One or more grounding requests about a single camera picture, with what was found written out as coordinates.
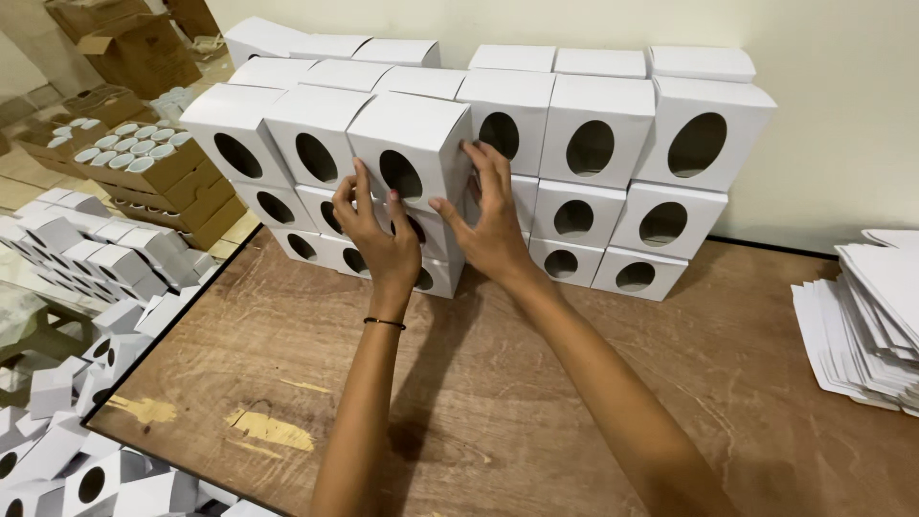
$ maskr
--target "black bracelet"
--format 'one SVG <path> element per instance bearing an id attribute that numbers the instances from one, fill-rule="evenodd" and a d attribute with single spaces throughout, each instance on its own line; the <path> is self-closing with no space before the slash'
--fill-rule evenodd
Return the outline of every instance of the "black bracelet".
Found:
<path id="1" fill-rule="evenodd" d="M 364 318 L 364 323 L 385 323 L 386 325 L 395 325 L 396 327 L 401 328 L 402 330 L 405 330 L 405 325 L 403 325 L 403 324 L 401 324 L 401 323 L 398 323 L 398 322 L 395 322 L 395 321 L 383 321 L 383 320 L 377 319 L 377 318 L 375 318 L 375 317 L 365 317 L 365 318 Z"/>

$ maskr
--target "wooden table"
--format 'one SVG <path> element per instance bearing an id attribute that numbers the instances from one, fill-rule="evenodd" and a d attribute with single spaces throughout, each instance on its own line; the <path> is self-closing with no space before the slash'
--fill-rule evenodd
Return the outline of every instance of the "wooden table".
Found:
<path id="1" fill-rule="evenodd" d="M 562 284 L 745 515 L 915 516 L 919 420 L 818 389 L 792 283 L 830 260 L 708 241 L 663 303 Z M 89 426 L 305 515 L 370 282 L 262 229 Z M 416 295 L 395 369 L 383 514 L 645 515 L 550 349 L 468 267 Z"/>

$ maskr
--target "worn paint patch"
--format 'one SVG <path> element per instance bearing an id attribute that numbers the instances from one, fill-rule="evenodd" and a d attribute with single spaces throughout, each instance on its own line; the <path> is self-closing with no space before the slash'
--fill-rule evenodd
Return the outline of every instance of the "worn paint patch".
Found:
<path id="1" fill-rule="evenodd" d="M 332 393 L 331 389 L 323 388 L 322 386 L 311 385 L 310 383 L 295 383 L 293 381 L 288 381 L 285 379 L 279 379 L 279 381 L 286 385 L 305 387 L 306 389 L 311 389 L 312 391 L 318 391 L 319 393 Z"/>
<path id="2" fill-rule="evenodd" d="M 242 431 L 245 433 L 244 436 L 249 438 L 287 445 L 301 451 L 313 449 L 313 439 L 310 433 L 293 424 L 272 419 L 268 415 L 240 408 L 225 420 L 230 427 Z"/>
<path id="3" fill-rule="evenodd" d="M 233 445 L 239 445 L 240 447 L 249 449 L 250 451 L 256 451 L 257 453 L 261 453 L 261 454 L 264 454 L 265 456 L 269 456 L 269 457 L 272 457 L 278 460 L 283 457 L 274 451 L 269 451 L 268 449 L 265 449 L 263 447 L 256 447 L 252 445 L 251 443 L 237 442 L 236 440 L 227 440 L 227 442 L 230 442 Z"/>
<path id="4" fill-rule="evenodd" d="M 152 398 L 145 398 L 140 402 L 128 400 L 123 396 L 113 395 L 106 402 L 106 406 L 123 409 L 134 415 L 141 424 L 150 422 L 171 422 L 176 419 L 176 407 L 168 402 L 157 402 Z"/>

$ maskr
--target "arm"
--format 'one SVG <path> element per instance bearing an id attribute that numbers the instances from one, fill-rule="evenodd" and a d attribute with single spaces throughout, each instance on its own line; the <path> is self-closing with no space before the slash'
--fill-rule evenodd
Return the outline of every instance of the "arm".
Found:
<path id="1" fill-rule="evenodd" d="M 449 201 L 431 201 L 476 269 L 499 283 L 549 343 L 652 515 L 737 515 L 705 458 L 651 390 L 533 263 L 520 234 L 510 164 L 464 144 L 479 170 L 482 218 L 470 229 Z"/>
<path id="2" fill-rule="evenodd" d="M 383 233 L 373 215 L 367 169 L 358 159 L 355 170 L 357 176 L 345 178 L 332 198 L 333 215 L 370 269 L 373 295 L 368 316 L 402 323 L 421 268 L 418 237 L 395 190 L 388 204 L 396 236 Z M 351 206 L 354 197 L 357 211 Z M 369 502 L 375 467 L 386 444 L 400 333 L 395 325 L 384 323 L 364 327 L 316 477 L 310 515 L 357 515 Z"/>

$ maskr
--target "brown cardboard box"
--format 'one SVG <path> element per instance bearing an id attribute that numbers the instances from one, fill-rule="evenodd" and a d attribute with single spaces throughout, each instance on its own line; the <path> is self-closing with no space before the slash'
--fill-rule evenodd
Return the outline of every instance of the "brown cardboard box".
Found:
<path id="1" fill-rule="evenodd" d="M 113 203 L 116 209 L 131 219 L 140 219 L 174 230 L 194 233 L 207 224 L 234 194 L 235 190 L 230 182 L 220 177 L 213 185 L 198 187 L 195 191 L 195 201 L 181 213 L 151 211 L 146 207 L 135 206 L 132 203 L 119 203 L 114 200 Z"/>
<path id="2" fill-rule="evenodd" d="M 210 187 L 223 178 L 217 167 L 210 160 L 204 160 L 195 170 L 180 179 L 174 186 L 162 194 L 151 194 L 132 189 L 125 189 L 117 185 L 97 182 L 99 187 L 108 192 L 114 199 L 139 203 L 144 206 L 158 208 L 167 212 L 183 212 L 191 203 L 198 199 L 198 189 Z"/>
<path id="3" fill-rule="evenodd" d="M 45 10 L 74 43 L 112 20 L 150 14 L 143 0 L 49 0 Z"/>
<path id="4" fill-rule="evenodd" d="M 189 246 L 207 251 L 221 240 L 223 234 L 227 233 L 244 215 L 245 207 L 239 198 L 233 196 L 197 232 L 191 235 L 180 235 Z"/>
<path id="5" fill-rule="evenodd" d="M 109 83 L 154 99 L 201 78 L 165 15 L 133 15 L 87 34 L 76 46 Z"/>
<path id="6" fill-rule="evenodd" d="M 63 106 L 74 115 L 99 119 L 110 128 L 126 120 L 142 119 L 142 113 L 150 112 L 134 95 L 134 92 L 124 86 L 116 85 L 99 85 L 91 90 L 80 92 L 65 99 Z"/>
<path id="7" fill-rule="evenodd" d="M 115 170 L 108 167 L 93 167 L 86 164 L 75 165 L 81 172 L 98 182 L 150 194 L 161 194 L 169 191 L 173 185 L 187 176 L 205 159 L 207 159 L 207 156 L 198 143 L 194 140 L 189 140 L 179 147 L 174 154 L 158 160 L 152 167 L 142 173 Z"/>
<path id="8" fill-rule="evenodd" d="M 108 131 L 108 127 L 101 123 L 89 130 L 73 128 L 71 134 L 74 138 L 57 147 L 49 148 L 48 143 L 54 138 L 51 132 L 61 127 L 61 124 L 33 121 L 28 126 L 28 129 L 13 137 L 27 153 L 32 156 L 47 158 L 54 162 L 68 164 L 71 163 L 71 158 L 77 152 L 84 147 L 92 146 L 96 140 L 105 136 Z"/>
<path id="9" fill-rule="evenodd" d="M 57 160 L 49 160 L 48 158 L 35 155 L 32 155 L 32 158 L 47 169 L 66 174 L 67 176 L 73 176 L 74 178 L 86 179 L 86 175 L 80 172 L 80 169 L 74 167 L 74 162 L 59 162 Z"/>
<path id="10" fill-rule="evenodd" d="M 194 40 L 197 36 L 217 36 L 221 30 L 204 0 L 165 0 L 170 17 Z"/>

